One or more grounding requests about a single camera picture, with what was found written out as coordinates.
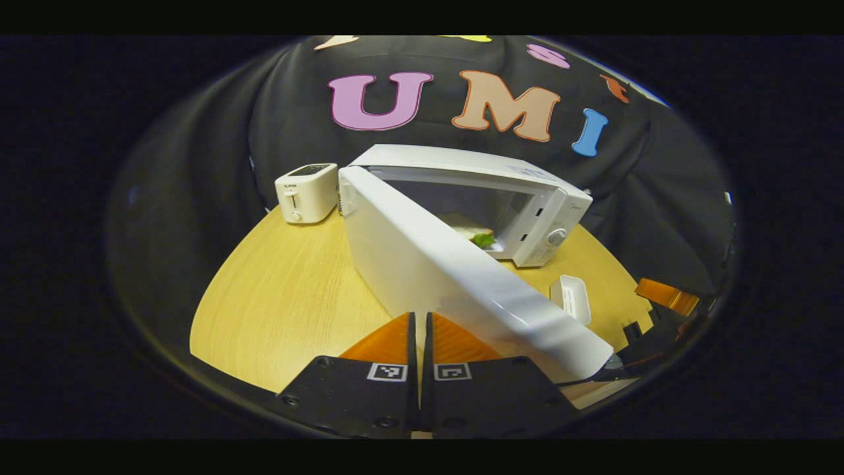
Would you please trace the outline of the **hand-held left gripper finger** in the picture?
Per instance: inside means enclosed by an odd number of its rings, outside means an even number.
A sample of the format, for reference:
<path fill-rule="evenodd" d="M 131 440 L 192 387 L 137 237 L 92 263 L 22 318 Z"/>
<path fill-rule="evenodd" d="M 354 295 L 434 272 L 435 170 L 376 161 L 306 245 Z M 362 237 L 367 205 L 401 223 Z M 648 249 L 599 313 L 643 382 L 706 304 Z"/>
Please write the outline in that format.
<path fill-rule="evenodd" d="M 580 417 L 529 357 L 504 358 L 449 319 L 426 315 L 422 427 L 433 438 L 542 438 Z"/>
<path fill-rule="evenodd" d="M 409 439 L 419 415 L 414 313 L 339 356 L 316 356 L 277 395 L 277 412 L 341 438 Z"/>

